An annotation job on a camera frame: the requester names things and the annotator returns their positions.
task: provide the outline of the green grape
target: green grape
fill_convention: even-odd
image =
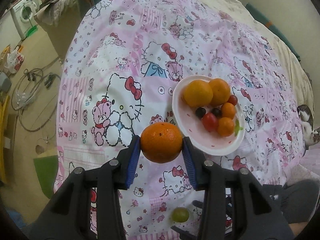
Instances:
[[[174,222],[184,223],[189,219],[189,211],[184,207],[177,207],[173,210],[171,218]]]

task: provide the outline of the screw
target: screw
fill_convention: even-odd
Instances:
[[[82,171],[83,171],[83,169],[82,169],[81,167],[77,167],[77,168],[75,168],[75,169],[73,170],[73,172],[74,172],[75,174],[80,174]]]
[[[213,166],[213,161],[212,160],[205,160],[204,165],[205,166]]]
[[[247,168],[244,168],[244,167],[242,167],[242,168],[240,169],[240,172],[241,172],[241,174],[243,174],[243,175],[249,174],[249,170],[248,170]]]
[[[117,159],[113,159],[113,160],[111,160],[111,161],[109,162],[109,164],[110,164],[111,166],[117,166],[117,165],[119,164],[119,161],[118,161]]]

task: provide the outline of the cat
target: cat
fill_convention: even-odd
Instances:
[[[307,105],[298,106],[297,112],[302,121],[302,134],[305,141],[306,149],[308,149],[309,146],[320,142],[320,127],[313,130],[313,117],[311,114],[311,110]]]
[[[298,112],[300,119],[303,122],[308,122],[311,126],[311,129],[313,129],[313,117],[312,117],[311,110],[310,110],[309,106],[307,106],[307,105],[298,106],[297,112]]]
[[[302,122],[301,128],[304,142],[306,144],[306,149],[308,149],[309,146],[314,145],[320,141],[319,132],[317,130],[312,130],[310,123]]]

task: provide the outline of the bed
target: bed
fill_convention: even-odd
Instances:
[[[82,20],[68,49],[57,109],[55,191],[77,166],[100,167],[154,122],[175,124],[172,92],[191,74],[226,80],[244,112],[241,146],[222,167],[247,167],[261,184],[285,184],[304,142],[298,105],[313,110],[309,80],[288,47],[237,0],[102,0]],[[118,192],[128,239],[179,239],[172,210],[196,234],[202,200],[180,155],[155,164],[141,155],[128,191]],[[95,200],[91,229],[95,233]],[[232,226],[226,216],[226,231]]]

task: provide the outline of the washing machine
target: washing machine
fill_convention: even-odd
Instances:
[[[11,9],[13,22],[17,31],[24,40],[27,37],[28,30],[36,25],[33,16],[36,14],[37,5],[33,0],[21,0]]]

